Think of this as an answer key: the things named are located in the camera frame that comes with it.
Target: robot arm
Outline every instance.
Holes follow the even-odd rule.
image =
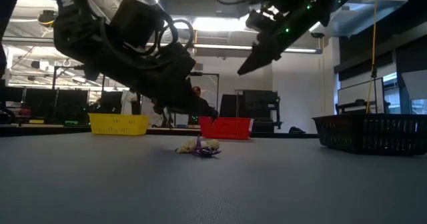
[[[348,0],[247,1],[261,5],[260,11],[252,11],[246,21],[248,27],[259,31],[259,43],[253,46],[240,67],[240,75],[278,60],[281,53],[315,23],[319,21],[326,26],[330,13]],[[191,90],[187,79],[195,65],[187,52],[193,41],[193,29],[188,22],[173,21],[162,9],[136,0],[123,0],[111,23],[98,17],[87,0],[57,0],[57,4],[55,47],[84,63],[87,79],[95,80],[103,73],[154,99],[157,112],[169,107],[181,113],[217,116],[216,110]],[[278,12],[270,11],[272,7]],[[177,42],[173,23],[178,21],[189,26],[190,38],[186,45]],[[173,40],[161,47],[161,36],[167,28],[171,29]],[[153,47],[145,52],[135,49],[145,48],[153,34]]]
[[[84,63],[85,76],[95,80],[99,73],[135,89],[155,100],[155,111],[173,107],[182,113],[216,117],[216,110],[192,90],[187,76],[195,61],[187,48],[193,30],[189,23],[190,39],[183,46],[177,42],[177,29],[171,17],[162,9],[137,0],[123,0],[117,13],[106,23],[88,5],[87,0],[57,0],[58,16],[54,26],[55,47],[63,54]],[[165,47],[160,39],[167,22],[173,41]],[[155,35],[155,43],[145,47]],[[158,52],[152,55],[155,48]]]
[[[251,11],[246,21],[248,27],[259,31],[258,44],[252,47],[252,53],[238,74],[244,75],[280,59],[280,55],[317,22],[327,26],[330,13],[347,1],[250,0],[253,4],[261,4],[260,12]]]

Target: black cable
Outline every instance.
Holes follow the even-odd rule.
[[[171,43],[169,43],[169,45],[174,44],[178,41],[178,30],[173,25],[172,17],[165,12],[162,12],[162,13],[163,13],[163,19],[166,21],[167,25],[160,31],[159,39],[157,40],[157,43],[154,43],[154,44],[157,44],[157,48],[160,48],[161,38],[163,37],[163,34],[168,28],[171,29],[171,34],[172,34],[172,41]]]
[[[163,61],[161,63],[156,63],[156,60],[154,60],[153,62],[148,62],[145,59],[143,59],[142,57],[139,57],[140,60],[141,61],[145,61],[145,63],[147,63],[147,65],[136,65],[134,58],[132,58],[129,55],[127,55],[126,53],[123,53],[122,51],[116,49],[111,44],[111,42],[109,41],[108,36],[107,36],[107,31],[105,29],[105,18],[101,18],[99,24],[100,24],[99,30],[100,30],[101,38],[102,38],[103,42],[107,45],[107,47],[111,50],[111,52],[114,55],[116,55],[116,57],[118,59],[120,59],[121,61],[125,62],[127,65],[135,67],[136,69],[139,69],[139,70],[157,69],[157,68],[163,67],[164,65],[167,65],[168,63],[170,63],[171,61],[173,61],[176,57],[178,57],[178,55],[174,55],[173,57],[171,57],[168,60]]]
[[[100,17],[92,8],[91,5],[89,4],[89,0],[86,0],[86,4],[87,4],[87,9],[89,10],[89,12],[93,15],[93,17],[95,19],[101,19],[103,17]]]
[[[159,39],[159,32],[154,31],[154,44],[147,50],[147,51],[137,51],[134,48],[129,49],[130,51],[133,51],[136,55],[140,56],[148,56],[151,55],[155,51],[157,40]]]
[[[215,0],[215,1],[221,3],[222,5],[237,5],[240,3],[247,3],[251,0],[239,0],[239,1],[234,1],[234,2],[226,2],[226,1],[221,1],[221,0]]]
[[[190,48],[191,44],[193,44],[193,40],[194,40],[194,29],[193,29],[193,26],[191,25],[191,23],[190,23],[190,22],[188,22],[187,20],[184,20],[184,19],[177,19],[177,20],[173,21],[173,24],[175,24],[175,23],[184,23],[184,24],[186,24],[186,25],[188,26],[188,30],[189,30],[189,38],[188,38],[188,41],[187,41],[187,43],[185,44],[185,47],[184,47],[184,49],[185,49],[185,50],[187,50],[187,49],[189,49],[189,48]],[[159,34],[159,42],[157,43],[157,48],[158,48],[158,49],[160,49],[160,48],[161,48],[161,38],[163,37],[163,34],[165,33],[165,31],[166,31],[168,28],[169,28],[169,25],[168,25],[168,26],[165,26],[165,27],[160,31],[160,34]]]
[[[177,20],[173,21],[173,23],[184,23],[188,26],[189,37],[188,37],[187,43],[185,44],[184,49],[185,50],[189,49],[190,46],[193,44],[193,41],[194,41],[194,28],[193,28],[193,26],[191,25],[191,23],[189,21],[184,20],[184,19],[177,19]]]

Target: red basket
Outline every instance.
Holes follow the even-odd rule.
[[[210,117],[200,117],[201,136],[216,139],[249,139],[253,119],[220,117],[212,123]]]

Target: black object on table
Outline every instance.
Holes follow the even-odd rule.
[[[24,106],[31,109],[31,118],[44,119],[45,123],[53,120],[57,90],[32,89],[25,92]]]
[[[252,118],[252,133],[274,133],[280,129],[280,98],[276,91],[236,90],[243,95],[222,95],[220,117]],[[276,120],[272,120],[276,111]]]
[[[427,115],[343,114],[316,117],[320,143],[358,154],[424,155]]]

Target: cable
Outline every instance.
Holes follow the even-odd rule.
[[[89,12],[93,15],[93,17],[95,19],[102,19],[104,17],[100,17],[92,8],[91,5],[89,4],[89,0],[86,0],[86,4],[87,4],[87,8],[89,9]]]
[[[221,0],[215,0],[215,1],[221,3],[222,5],[237,5],[240,3],[247,3],[251,0],[239,0],[239,1],[234,1],[234,2],[226,2],[226,1],[221,1]]]
[[[34,51],[34,48],[35,48],[35,46],[33,46],[32,48],[30,48],[30,50],[28,50],[27,51],[27,53],[26,54],[24,54],[24,56],[22,56],[21,58],[20,58],[20,60],[18,60],[17,62],[15,62],[12,66],[11,66],[11,70],[12,70],[12,68],[14,67],[14,66],[16,66],[16,65],[18,65],[18,64],[20,64],[20,62],[22,62],[22,60],[27,60],[27,58],[26,58],[26,56],[28,56],[28,55],[30,55],[33,51]]]
[[[156,48],[156,43],[157,43],[157,40],[159,39],[159,32],[158,31],[155,31],[154,32],[154,45],[152,45],[147,51],[143,51],[143,52],[141,52],[141,51],[138,51],[138,50],[136,50],[135,49],[135,47],[132,47],[131,45],[126,45],[127,47],[130,47],[131,49],[129,49],[130,51],[133,51],[136,55],[140,55],[140,56],[148,56],[148,55],[151,55],[154,51],[155,51],[155,48]]]
[[[48,21],[48,22],[44,23],[44,22],[39,21],[39,23],[42,24],[42,25],[51,25],[53,22],[54,21]]]
[[[105,29],[105,18],[101,18],[99,20],[99,30],[100,30],[100,34],[101,34],[101,38],[103,40],[103,42],[107,45],[107,47],[111,50],[111,52],[116,55],[116,57],[118,59],[120,59],[121,61],[125,62],[126,64],[128,64],[129,66],[135,67],[139,70],[152,70],[152,69],[157,69],[160,67],[163,67],[164,65],[167,65],[168,63],[170,63],[172,60],[174,60],[176,56],[173,56],[172,58],[169,58],[168,60],[162,62],[162,63],[156,63],[156,60],[154,60],[153,62],[148,62],[146,59],[143,59],[142,57],[140,57],[141,61],[145,61],[145,63],[151,63],[153,65],[136,65],[135,64],[135,60],[132,57],[129,57],[128,55],[126,55],[125,53],[123,53],[121,50],[116,49],[111,42],[109,41],[108,37],[107,37],[107,31]]]
[[[184,23],[188,26],[188,31],[189,31],[189,37],[188,37],[188,41],[185,44],[184,49],[187,50],[188,48],[190,48],[191,44],[193,44],[194,41],[194,29],[193,26],[191,25],[190,22],[188,22],[187,20],[184,19],[178,19],[173,21],[173,23]]]
[[[185,44],[184,49],[187,50],[188,48],[190,48],[191,44],[193,44],[193,40],[194,40],[194,29],[193,26],[191,25],[190,22],[188,22],[187,20],[184,19],[177,19],[175,21],[173,21],[173,26],[175,26],[175,23],[184,23],[188,26],[188,30],[189,30],[189,38],[187,43]],[[169,28],[169,25],[165,26],[159,34],[159,41],[157,42],[157,48],[160,49],[161,48],[161,38],[163,37],[163,34],[165,33],[165,31]]]
[[[163,34],[165,33],[165,31],[167,29],[171,29],[171,34],[172,34],[172,41],[171,41],[171,43],[169,43],[169,45],[174,44],[178,41],[178,30],[176,29],[176,27],[174,25],[173,19],[167,13],[162,13],[162,14],[163,14],[163,18],[166,21],[167,25],[160,31],[159,39],[157,40],[157,43],[154,43],[154,45],[157,45],[158,49],[160,49],[160,47],[161,47],[160,46],[161,45],[161,38],[163,37]]]
[[[372,38],[372,66],[371,66],[371,78],[369,81],[369,92],[368,92],[368,102],[366,103],[366,114],[369,113],[370,109],[370,98],[371,98],[371,89],[372,89],[372,79],[375,78],[375,50],[376,50],[376,22],[377,22],[377,9],[378,9],[378,0],[375,0],[374,5],[374,37]]]

